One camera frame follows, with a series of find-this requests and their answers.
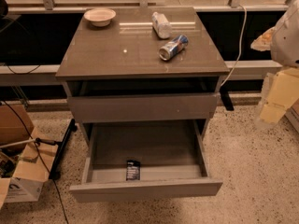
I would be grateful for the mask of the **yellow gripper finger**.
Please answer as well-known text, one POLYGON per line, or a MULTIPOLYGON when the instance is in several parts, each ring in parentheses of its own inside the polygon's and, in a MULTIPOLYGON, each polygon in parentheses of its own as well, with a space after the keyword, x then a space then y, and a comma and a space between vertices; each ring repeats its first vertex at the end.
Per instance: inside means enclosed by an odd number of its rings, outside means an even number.
POLYGON ((289 67, 275 74, 268 73, 261 96, 259 119, 267 124, 277 124, 299 99, 299 69, 289 67))

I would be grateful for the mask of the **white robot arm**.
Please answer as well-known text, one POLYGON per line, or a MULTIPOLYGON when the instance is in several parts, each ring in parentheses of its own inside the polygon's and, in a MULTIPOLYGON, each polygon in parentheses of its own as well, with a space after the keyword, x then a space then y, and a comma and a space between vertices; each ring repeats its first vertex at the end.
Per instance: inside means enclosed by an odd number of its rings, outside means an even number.
POLYGON ((271 57, 282 69, 267 74, 259 103, 258 117, 275 125, 299 99, 299 0, 278 20, 270 44, 271 57))

